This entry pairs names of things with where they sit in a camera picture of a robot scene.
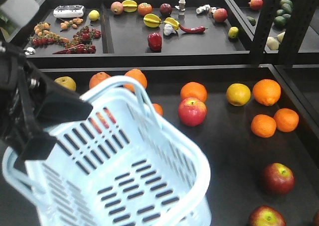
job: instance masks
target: red apple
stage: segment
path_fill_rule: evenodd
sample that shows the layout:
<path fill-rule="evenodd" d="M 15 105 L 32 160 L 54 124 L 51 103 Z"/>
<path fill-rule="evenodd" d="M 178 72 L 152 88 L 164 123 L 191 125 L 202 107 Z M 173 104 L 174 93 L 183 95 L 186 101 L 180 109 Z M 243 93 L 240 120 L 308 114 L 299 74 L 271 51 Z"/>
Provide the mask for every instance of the red apple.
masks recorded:
<path fill-rule="evenodd" d="M 227 19 L 227 10 L 225 10 L 224 8 L 218 8 L 213 13 L 213 18 L 216 22 L 224 22 Z"/>
<path fill-rule="evenodd" d="M 207 115 L 205 103 L 197 98 L 185 98 L 178 106 L 178 116 L 187 126 L 201 124 Z"/>
<path fill-rule="evenodd" d="M 317 212 L 316 212 L 315 215 L 314 215 L 313 225 L 314 225 L 314 226 L 319 226 L 319 210 L 317 210 Z"/>
<path fill-rule="evenodd" d="M 172 8 L 169 3 L 162 3 L 159 7 L 159 11 L 164 17 L 168 17 L 172 12 Z"/>
<path fill-rule="evenodd" d="M 250 213 L 249 226 L 286 226 L 286 221 L 277 210 L 262 205 Z"/>
<path fill-rule="evenodd" d="M 264 2 L 263 0 L 250 0 L 248 4 L 252 10 L 260 10 Z"/>
<path fill-rule="evenodd" d="M 287 194 L 295 185 L 291 169 L 281 163 L 271 163 L 263 170 L 265 190 L 270 194 Z"/>

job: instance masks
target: tray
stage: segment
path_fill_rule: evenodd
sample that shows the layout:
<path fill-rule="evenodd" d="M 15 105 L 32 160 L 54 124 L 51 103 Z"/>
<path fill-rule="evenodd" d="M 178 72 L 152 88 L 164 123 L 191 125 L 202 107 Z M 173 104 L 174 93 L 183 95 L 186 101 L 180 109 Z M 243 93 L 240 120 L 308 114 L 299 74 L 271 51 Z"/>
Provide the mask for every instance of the tray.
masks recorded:
<path fill-rule="evenodd" d="M 72 60 L 66 54 L 52 55 L 62 50 L 56 44 L 46 47 L 36 47 L 36 54 L 29 56 L 41 68 L 64 68 L 75 63 L 72 67 L 119 67 L 119 66 L 158 66 L 158 65 L 208 65 L 208 64 L 238 64 L 249 63 L 249 48 L 252 34 L 228 0 L 186 0 L 184 18 L 178 17 L 178 0 L 135 0 L 137 3 L 148 2 L 153 7 L 153 13 L 161 16 L 159 6 L 169 3 L 173 7 L 172 17 L 185 27 L 205 26 L 208 29 L 202 34 L 178 34 L 163 36 L 162 51 L 153 53 L 147 42 L 147 36 L 153 32 L 162 35 L 163 24 L 158 28 L 149 28 L 143 23 L 143 18 L 137 11 L 121 15 L 113 15 L 109 7 L 114 1 L 124 0 L 43 0 L 40 11 L 28 26 L 17 30 L 10 42 L 22 48 L 31 46 L 28 37 L 34 34 L 33 27 L 41 21 L 51 24 L 51 31 L 60 33 L 61 20 L 56 19 L 52 12 L 59 5 L 81 4 L 86 7 L 84 22 L 79 26 L 92 24 L 101 30 L 102 37 L 93 40 L 96 54 L 72 54 Z M 215 23 L 207 14 L 196 14 L 195 9 L 204 4 L 223 7 L 228 12 L 224 23 Z M 100 20 L 91 22 L 87 15 L 96 9 L 100 12 Z M 228 39 L 228 30 L 232 26 L 240 29 L 238 41 Z M 70 29 L 60 33 L 61 36 L 72 39 L 77 30 Z"/>
<path fill-rule="evenodd" d="M 247 20 L 247 16 L 251 16 L 255 18 L 256 22 L 258 22 L 260 11 L 255 11 L 249 8 L 248 2 L 250 0 L 230 0 L 234 7 L 238 10 L 238 13 L 243 17 L 243 21 L 246 23 L 247 27 L 250 29 L 252 34 L 255 33 L 256 26 L 252 26 L 250 22 Z M 304 40 L 300 46 L 300 52 L 317 52 L 318 46 L 319 46 L 319 35 L 318 30 L 316 27 L 315 20 L 319 16 L 319 7 L 317 8 L 315 14 L 314 14 L 314 21 L 309 25 L 308 30 L 306 32 L 306 35 L 304 37 Z M 269 32 L 269 36 L 276 37 L 278 34 L 284 32 L 286 29 L 278 29 L 272 24 L 272 27 Z M 265 51 L 267 53 L 275 53 L 278 52 L 277 50 L 270 50 L 267 46 L 265 46 Z"/>
<path fill-rule="evenodd" d="M 192 139 L 209 160 L 211 181 L 207 200 L 212 212 L 212 226 L 246 225 L 250 212 L 263 204 L 280 211 L 287 225 L 308 226 L 319 205 L 319 157 L 316 158 L 319 131 L 302 104 L 272 65 L 263 65 L 263 68 L 249 65 L 192 68 L 167 66 L 140 69 L 148 79 L 147 93 L 151 101 L 162 105 L 164 118 Z M 43 72 L 52 79 L 63 75 L 74 78 L 78 92 L 83 93 L 88 90 L 93 74 L 106 71 L 115 76 L 127 70 L 129 68 L 43 69 Z M 230 84 L 241 82 L 252 89 L 263 78 L 277 80 L 282 86 L 282 96 L 277 104 L 266 107 L 254 99 L 243 107 L 227 103 L 225 92 Z M 194 128 L 184 126 L 177 116 L 180 88 L 189 81 L 203 83 L 209 92 L 206 120 Z M 277 109 L 284 107 L 295 109 L 300 115 L 295 131 L 276 131 L 273 137 L 267 139 L 259 138 L 250 131 L 253 116 L 260 113 L 273 115 Z M 275 161 L 289 166 L 296 177 L 295 188 L 281 197 L 266 195 L 258 181 L 263 167 Z M 0 197 L 1 202 L 5 202 L 7 196 L 1 194 Z M 5 204 L 4 207 L 10 213 L 1 215 L 0 222 L 6 226 L 17 225 L 23 215 L 14 204 Z M 28 204 L 21 207 L 21 210 L 29 207 L 30 214 L 36 218 L 33 207 Z"/>

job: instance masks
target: yellow lemon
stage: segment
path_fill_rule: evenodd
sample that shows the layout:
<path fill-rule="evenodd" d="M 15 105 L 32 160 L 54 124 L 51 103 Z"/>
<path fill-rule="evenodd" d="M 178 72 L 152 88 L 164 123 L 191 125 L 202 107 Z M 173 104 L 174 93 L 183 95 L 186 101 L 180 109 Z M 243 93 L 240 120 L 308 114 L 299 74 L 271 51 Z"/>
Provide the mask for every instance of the yellow lemon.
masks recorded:
<path fill-rule="evenodd" d="M 97 21 L 100 17 L 100 13 L 97 11 L 97 10 L 92 10 L 90 13 L 89 13 L 89 19 L 91 21 Z"/>
<path fill-rule="evenodd" d="M 237 107 L 248 103 L 251 96 L 250 89 L 241 83 L 233 83 L 227 88 L 226 97 L 228 102 Z"/>
<path fill-rule="evenodd" d="M 68 88 L 72 91 L 76 90 L 76 84 L 75 81 L 68 76 L 64 76 L 64 77 L 59 77 L 57 79 L 54 80 L 56 83 L 64 86 L 65 88 Z"/>

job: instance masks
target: fake vegetable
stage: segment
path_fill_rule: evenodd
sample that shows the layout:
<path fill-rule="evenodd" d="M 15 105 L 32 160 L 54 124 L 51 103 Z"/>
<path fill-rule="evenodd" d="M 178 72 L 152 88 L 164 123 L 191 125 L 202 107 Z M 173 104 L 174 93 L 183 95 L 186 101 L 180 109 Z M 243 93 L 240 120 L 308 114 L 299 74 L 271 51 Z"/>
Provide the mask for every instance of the fake vegetable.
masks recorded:
<path fill-rule="evenodd" d="M 178 25 L 179 26 L 179 28 L 181 29 L 181 30 L 183 30 L 184 32 L 186 32 L 186 33 L 202 33 L 202 32 L 204 32 L 205 31 L 205 27 L 204 26 L 200 26 L 200 27 L 196 27 L 196 28 L 185 28 L 185 27 L 183 27 L 182 25 Z"/>
<path fill-rule="evenodd" d="M 169 36 L 171 33 L 176 33 L 173 26 L 171 26 L 169 23 L 164 25 L 163 33 L 165 36 Z"/>
<path fill-rule="evenodd" d="M 148 35 L 149 47 L 153 51 L 161 50 L 161 35 L 157 32 Z"/>

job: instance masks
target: light blue basket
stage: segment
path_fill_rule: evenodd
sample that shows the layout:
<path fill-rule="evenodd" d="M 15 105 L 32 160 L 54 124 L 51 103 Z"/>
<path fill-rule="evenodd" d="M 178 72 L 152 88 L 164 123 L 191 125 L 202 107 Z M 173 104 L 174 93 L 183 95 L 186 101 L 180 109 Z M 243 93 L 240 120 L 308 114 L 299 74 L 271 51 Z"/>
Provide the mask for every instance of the light blue basket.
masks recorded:
<path fill-rule="evenodd" d="M 12 148 L 2 160 L 4 178 L 36 206 L 42 226 L 210 225 L 206 157 L 137 81 L 114 76 L 81 98 L 93 105 L 90 116 L 48 129 L 58 143 L 47 160 L 26 161 L 27 175 L 13 167 Z"/>

